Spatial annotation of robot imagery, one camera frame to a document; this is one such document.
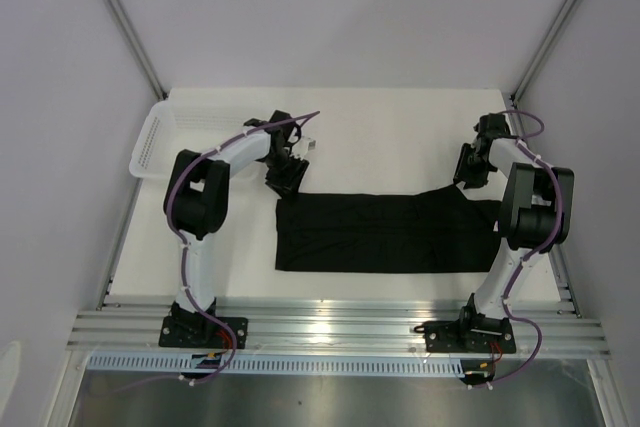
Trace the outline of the black t-shirt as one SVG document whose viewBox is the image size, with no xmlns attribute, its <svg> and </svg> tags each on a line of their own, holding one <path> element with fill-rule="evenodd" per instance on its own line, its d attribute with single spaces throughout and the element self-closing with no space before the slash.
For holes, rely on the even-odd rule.
<svg viewBox="0 0 640 427">
<path fill-rule="evenodd" d="M 484 273 L 497 255 L 500 203 L 455 185 L 415 195 L 300 193 L 276 204 L 284 272 Z"/>
</svg>

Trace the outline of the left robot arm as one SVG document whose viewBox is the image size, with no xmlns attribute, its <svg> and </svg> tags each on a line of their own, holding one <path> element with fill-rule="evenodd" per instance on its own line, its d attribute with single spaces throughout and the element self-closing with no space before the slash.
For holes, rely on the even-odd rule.
<svg viewBox="0 0 640 427">
<path fill-rule="evenodd" d="M 231 180 L 251 164 L 262 163 L 267 167 L 266 186 L 281 198 L 295 197 L 314 143 L 302 129 L 318 114 L 293 117 L 276 110 L 267 121 L 246 121 L 216 147 L 177 154 L 163 204 L 167 225 L 180 245 L 180 287 L 167 316 L 171 333 L 181 329 L 197 347 L 215 339 L 222 321 L 215 317 L 211 285 L 212 239 L 228 215 Z"/>
</svg>

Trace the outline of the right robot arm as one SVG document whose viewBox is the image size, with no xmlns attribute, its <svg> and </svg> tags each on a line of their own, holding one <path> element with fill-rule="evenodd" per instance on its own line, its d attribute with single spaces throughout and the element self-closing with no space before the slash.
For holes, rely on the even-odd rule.
<svg viewBox="0 0 640 427">
<path fill-rule="evenodd" d="M 507 177 L 496 221 L 501 239 L 484 282 L 461 309 L 456 336 L 468 350 L 479 350 L 506 331 L 511 301 L 530 271 L 553 246 L 564 242 L 570 226 L 574 173 L 552 167 L 510 130 L 507 111 L 482 116 L 476 138 L 460 152 L 453 182 L 479 189 L 491 172 Z"/>
</svg>

